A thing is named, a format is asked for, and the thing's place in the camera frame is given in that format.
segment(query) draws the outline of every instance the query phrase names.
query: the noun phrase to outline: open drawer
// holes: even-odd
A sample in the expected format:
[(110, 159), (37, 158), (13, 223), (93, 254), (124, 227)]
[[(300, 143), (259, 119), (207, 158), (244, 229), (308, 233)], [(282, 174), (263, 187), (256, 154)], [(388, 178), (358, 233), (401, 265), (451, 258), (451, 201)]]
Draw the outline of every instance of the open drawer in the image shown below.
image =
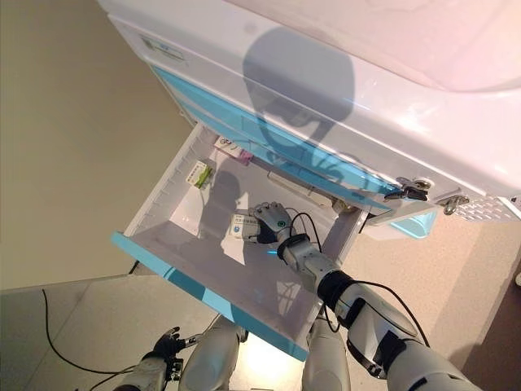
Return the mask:
[[(338, 215), (331, 206), (281, 187), (268, 179), (276, 170), (255, 157), (240, 164), (213, 144), (217, 133), (199, 123), (183, 144), (126, 231), (112, 241), (145, 266), (228, 319), (305, 360), (305, 337), (320, 307), (296, 274), (276, 254), (276, 244), (254, 244), (227, 235), (233, 213), (276, 200), (309, 213), (324, 253), (343, 261), (367, 212)], [(186, 181), (197, 160), (215, 169), (200, 190)], [(309, 222), (296, 221), (296, 231)]]

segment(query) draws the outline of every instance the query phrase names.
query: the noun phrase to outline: freezer drawer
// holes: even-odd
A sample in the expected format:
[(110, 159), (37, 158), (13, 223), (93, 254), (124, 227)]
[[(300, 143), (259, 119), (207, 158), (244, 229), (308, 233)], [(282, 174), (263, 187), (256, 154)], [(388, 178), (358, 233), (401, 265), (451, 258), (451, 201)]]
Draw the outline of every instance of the freezer drawer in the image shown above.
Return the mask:
[[(366, 219), (366, 211), (338, 215), (267, 178), (284, 172), (254, 157), (242, 165), (217, 150), (218, 134), (199, 123), (123, 234), (113, 242), (141, 263), (280, 350), (305, 360), (305, 337), (320, 302), (273, 254), (276, 245), (227, 235), (231, 215), (276, 200), (315, 221), (324, 253), (337, 262)], [(197, 160), (215, 172), (206, 187), (186, 181)], [(297, 220), (296, 229), (308, 222)]]

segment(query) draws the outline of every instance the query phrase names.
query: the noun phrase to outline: wire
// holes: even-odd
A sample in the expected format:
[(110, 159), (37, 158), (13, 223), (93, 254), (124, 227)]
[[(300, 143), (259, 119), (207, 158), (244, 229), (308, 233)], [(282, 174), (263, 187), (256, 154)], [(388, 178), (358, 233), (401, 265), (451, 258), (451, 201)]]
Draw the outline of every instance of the wire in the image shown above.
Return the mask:
[(389, 287), (387, 287), (387, 286), (385, 286), (385, 285), (383, 285), (381, 283), (373, 283), (371, 281), (360, 281), (360, 280), (357, 280), (357, 279), (354, 279), (353, 281), (351, 281), (351, 283), (363, 283), (364, 285), (372, 285), (374, 287), (382, 288), (382, 289), (385, 289), (386, 291), (390, 292), (400, 302), (400, 304), (405, 308), (405, 310), (407, 311), (407, 314), (409, 314), (409, 316), (414, 321), (414, 324), (418, 328), (418, 331), (420, 332), (420, 334), (421, 334), (421, 336), (423, 338), (423, 341), (425, 342), (425, 346), (427, 348), (431, 347), (429, 345), (429, 341), (427, 340), (427, 337), (425, 336), (425, 333), (422, 330), (422, 327), (420, 326), (419, 321), (416, 319), (416, 317), (414, 316), (413, 312), (409, 309), (409, 307), (405, 304), (405, 302), (403, 300), (401, 300), (401, 297), (399, 297), (396, 292), (394, 292), (392, 289), (390, 289)]
[[(318, 246), (318, 251), (322, 252), (322, 245), (320, 244), (320, 239), (318, 238), (318, 233), (317, 233), (317, 228), (315, 227), (315, 222), (313, 221), (313, 219), (311, 218), (311, 216), (309, 216), (308, 213), (306, 212), (298, 212), (294, 217), (293, 219), (291, 220), (291, 225), (290, 225), (290, 236), (293, 236), (293, 224), (295, 223), (295, 220), (299, 217), (299, 216), (306, 216), (309, 221), (311, 222), (311, 225), (313, 227), (313, 233), (315, 234), (315, 238), (317, 239), (317, 246)], [(338, 323), (336, 325), (336, 328), (333, 328), (333, 324), (331, 323), (331, 321), (329, 320), (329, 315), (327, 314), (327, 308), (326, 308), (326, 303), (322, 303), (322, 307), (320, 309), (320, 311), (318, 312), (319, 314), (324, 314), (326, 316), (326, 321), (327, 321), (327, 326), (329, 326), (330, 330), (333, 332), (333, 333), (336, 333), (336, 332), (339, 332), (339, 329), (340, 329), (340, 323)]]
[(201, 332), (201, 334), (204, 334), (205, 332), (207, 332), (211, 326), (213, 326), (213, 324), (215, 323), (215, 321), (217, 320), (217, 318), (219, 318), (219, 313), (217, 313), (217, 315), (215, 315), (212, 319), (212, 321), (210, 322), (210, 324), (204, 329), (203, 332)]
[(75, 364), (74, 362), (72, 362), (72, 361), (66, 359), (64, 356), (62, 356), (60, 354), (60, 352), (58, 350), (56, 350), (55, 346), (52, 343), (52, 340), (50, 339), (50, 334), (49, 334), (49, 303), (47, 302), (46, 290), (42, 289), (42, 293), (43, 293), (43, 298), (45, 299), (45, 302), (46, 302), (46, 334), (47, 334), (47, 341), (49, 342), (50, 347), (53, 349), (53, 351), (56, 353), (56, 355), (58, 357), (60, 357), (67, 364), (70, 364), (70, 365), (72, 365), (75, 368), (78, 368), (78, 369), (81, 369), (81, 370), (87, 371), (87, 372), (99, 373), (100, 375), (119, 375), (123, 371), (126, 371), (129, 368), (131, 368), (131, 367), (128, 367), (128, 368), (125, 368), (122, 371), (98, 371), (98, 370), (95, 370), (95, 369), (89, 369), (89, 368), (82, 367), (81, 365)]
[(295, 224), (295, 220), (299, 216), (306, 216), (311, 221), (311, 226), (313, 227), (313, 233), (315, 234), (315, 238), (317, 239), (318, 251), (322, 252), (322, 245), (320, 244), (320, 239), (318, 238), (318, 233), (317, 233), (317, 228), (315, 227), (315, 222), (313, 221), (311, 216), (309, 216), (308, 213), (306, 213), (306, 212), (298, 212), (293, 217), (293, 219), (291, 220), (291, 225), (290, 225), (290, 236), (293, 236), (293, 224)]
[(339, 332), (340, 329), (340, 323), (337, 323), (336, 328), (333, 328), (333, 325), (331, 324), (331, 321), (329, 320), (329, 315), (327, 314), (327, 307), (326, 303), (322, 304), (322, 308), (324, 309), (324, 315), (326, 316), (327, 326), (329, 326), (329, 329), (333, 332)]
[(115, 378), (116, 376), (118, 376), (118, 375), (123, 375), (123, 374), (125, 374), (125, 373), (130, 373), (130, 372), (132, 372), (132, 371), (129, 371), (129, 369), (132, 369), (132, 368), (134, 368), (134, 365), (131, 366), (131, 367), (126, 367), (124, 370), (122, 370), (122, 371), (119, 372), (119, 373), (115, 373), (114, 375), (110, 375), (109, 377), (107, 377), (107, 378), (105, 378), (105, 379), (99, 381), (99, 382), (96, 383), (95, 385), (93, 385), (93, 386), (89, 389), (89, 391), (93, 391), (94, 389), (98, 388), (101, 384), (103, 384), (103, 383), (107, 383), (110, 379), (114, 379), (114, 378)]

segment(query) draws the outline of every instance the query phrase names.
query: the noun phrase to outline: black joint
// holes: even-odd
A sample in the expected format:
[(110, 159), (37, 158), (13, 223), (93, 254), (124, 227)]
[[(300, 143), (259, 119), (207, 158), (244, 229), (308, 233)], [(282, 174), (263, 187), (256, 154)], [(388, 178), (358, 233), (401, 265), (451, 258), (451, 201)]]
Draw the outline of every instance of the black joint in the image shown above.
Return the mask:
[(319, 283), (317, 290), (318, 297), (334, 311), (336, 302), (351, 283), (352, 278), (346, 275), (342, 270), (331, 271)]
[(278, 246), (277, 248), (277, 255), (280, 259), (282, 259), (283, 261), (284, 260), (284, 250), (287, 248), (287, 247), (291, 247), (292, 245), (294, 244), (297, 244), (297, 243), (300, 243), (300, 242), (304, 242), (305, 240), (309, 241), (309, 236), (307, 236), (306, 234), (298, 234), (298, 235), (293, 235), (293, 236), (290, 236), (289, 238), (287, 238), (286, 240), (284, 240), (280, 246)]

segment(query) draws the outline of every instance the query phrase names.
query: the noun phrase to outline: sticker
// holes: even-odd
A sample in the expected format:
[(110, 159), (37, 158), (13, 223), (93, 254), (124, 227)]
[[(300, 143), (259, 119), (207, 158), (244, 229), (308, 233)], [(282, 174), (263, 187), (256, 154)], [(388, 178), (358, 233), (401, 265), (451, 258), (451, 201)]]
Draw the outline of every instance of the sticker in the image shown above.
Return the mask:
[(159, 51), (163, 55), (166, 55), (170, 59), (175, 59), (176, 61), (185, 60), (185, 57), (182, 55), (180, 51), (177, 51), (172, 47), (165, 45), (164, 43), (161, 43), (149, 37), (145, 37), (144, 35), (140, 35), (140, 37), (151, 51)]

